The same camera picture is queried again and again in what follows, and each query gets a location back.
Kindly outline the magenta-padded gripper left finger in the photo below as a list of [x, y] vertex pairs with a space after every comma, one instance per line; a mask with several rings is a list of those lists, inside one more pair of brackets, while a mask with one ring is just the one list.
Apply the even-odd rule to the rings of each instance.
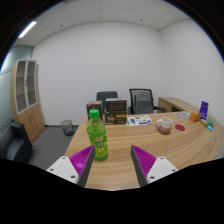
[[95, 146], [89, 146], [70, 157], [61, 156], [47, 171], [81, 187], [86, 185], [92, 162], [95, 157]]

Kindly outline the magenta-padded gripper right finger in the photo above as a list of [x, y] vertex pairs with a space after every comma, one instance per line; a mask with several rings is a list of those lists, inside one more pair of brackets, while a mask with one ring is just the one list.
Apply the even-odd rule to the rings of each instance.
[[177, 171], [165, 157], [155, 157], [135, 145], [131, 146], [131, 157], [141, 187]]

